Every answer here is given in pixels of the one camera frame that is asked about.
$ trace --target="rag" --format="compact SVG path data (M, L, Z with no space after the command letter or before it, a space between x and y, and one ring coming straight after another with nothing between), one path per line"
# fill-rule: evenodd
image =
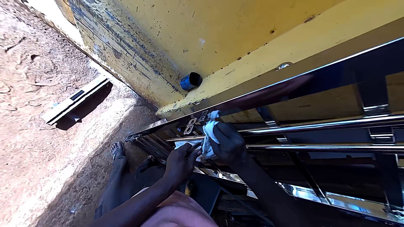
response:
M211 113L208 113L209 121L206 123L206 125L203 126L203 132L205 133L205 138L203 140L194 140L194 141L178 141L175 142L175 149L178 147L184 145L185 143L189 143L191 145L195 145L198 142L202 142L202 154L196 158L198 162L206 162L206 159L216 159L217 156L213 153L213 149L210 145L209 138L211 138L214 142L219 144L219 141L217 140L216 136L213 133L213 127L219 123L218 121L215 121L215 118L219 117L219 110L212 111Z

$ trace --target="hand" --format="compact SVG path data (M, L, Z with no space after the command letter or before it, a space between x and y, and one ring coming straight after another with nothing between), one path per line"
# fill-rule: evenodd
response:
M220 144L209 138L213 152L231 168L245 163L249 155L243 137L231 123L218 123L213 127L213 133Z
M164 177L169 179L172 183L181 184L194 170L195 160L202 152L195 150L187 157L191 147L191 144L186 143L173 150L168 156Z

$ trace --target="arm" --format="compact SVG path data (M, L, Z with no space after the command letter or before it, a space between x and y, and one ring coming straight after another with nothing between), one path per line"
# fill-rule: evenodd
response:
M252 189L275 226L309 226L301 207L248 155L243 137L231 124L213 128L220 144L210 140L213 152Z
M167 199L181 182L194 170L195 159L201 154L200 150L192 152L186 159L189 143L173 150L167 159L164 176L139 195L124 202L117 208L97 219L92 227L123 227L140 226Z

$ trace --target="metal pipe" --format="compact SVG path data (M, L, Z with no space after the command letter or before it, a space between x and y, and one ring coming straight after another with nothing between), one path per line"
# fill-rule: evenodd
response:
M399 145L246 145L252 151L307 151L344 153L391 153L404 154L404 146Z
M307 132L314 130L329 130L329 129L342 129L342 128L366 128L377 126L394 126L404 124L404 114L399 115L378 115L372 117L363 117L353 120L342 120L334 122L316 123L316 124L296 124L284 127L272 128L255 128L239 130L243 136L256 136L256 135L276 135L292 132ZM203 139L204 136L191 136L181 138L170 138L166 141L191 141Z

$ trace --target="pink shirt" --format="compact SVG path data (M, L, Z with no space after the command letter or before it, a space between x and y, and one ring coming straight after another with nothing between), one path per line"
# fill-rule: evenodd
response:
M146 226L218 227L215 221L195 200L179 191L175 191L157 206L156 211L141 225L141 227Z

